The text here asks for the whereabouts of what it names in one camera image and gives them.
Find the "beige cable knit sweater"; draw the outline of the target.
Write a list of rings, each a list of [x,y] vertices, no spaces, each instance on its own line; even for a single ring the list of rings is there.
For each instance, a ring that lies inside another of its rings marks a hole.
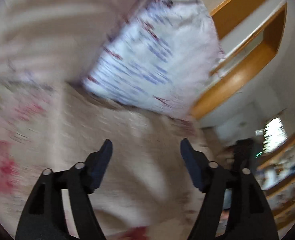
[[[106,139],[113,144],[103,181],[89,196],[106,238],[188,237],[204,194],[191,182],[180,141],[214,160],[197,122],[96,100],[66,83],[54,86],[51,122],[47,156],[55,171],[84,161]]]

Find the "floral bed sheet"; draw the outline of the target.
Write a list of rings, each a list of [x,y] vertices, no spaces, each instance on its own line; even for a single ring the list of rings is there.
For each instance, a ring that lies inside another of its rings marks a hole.
[[[39,175],[52,169],[47,155],[53,144],[54,86],[60,83],[65,82],[40,86],[0,79],[0,223],[11,236]]]

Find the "white pillow blue pattern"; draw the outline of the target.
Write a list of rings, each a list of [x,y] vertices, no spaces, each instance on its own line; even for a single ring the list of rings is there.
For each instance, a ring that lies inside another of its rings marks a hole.
[[[104,99],[185,119],[223,56],[201,0],[150,0],[104,46],[82,85]]]

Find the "white floral pillow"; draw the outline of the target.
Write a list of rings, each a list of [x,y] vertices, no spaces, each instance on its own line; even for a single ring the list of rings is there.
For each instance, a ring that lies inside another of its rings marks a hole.
[[[0,79],[77,81],[147,0],[0,0]]]

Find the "wooden wall shelf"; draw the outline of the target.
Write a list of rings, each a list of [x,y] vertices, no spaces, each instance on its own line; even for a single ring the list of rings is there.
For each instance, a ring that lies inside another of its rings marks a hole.
[[[256,179],[280,231],[295,221],[295,133],[257,160]]]

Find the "wooden headboard frame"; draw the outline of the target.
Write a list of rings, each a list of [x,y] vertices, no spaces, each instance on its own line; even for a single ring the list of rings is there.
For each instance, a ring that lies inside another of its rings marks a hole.
[[[225,0],[211,12],[226,56],[211,71],[212,84],[191,110],[201,119],[236,94],[277,55],[286,0]]]

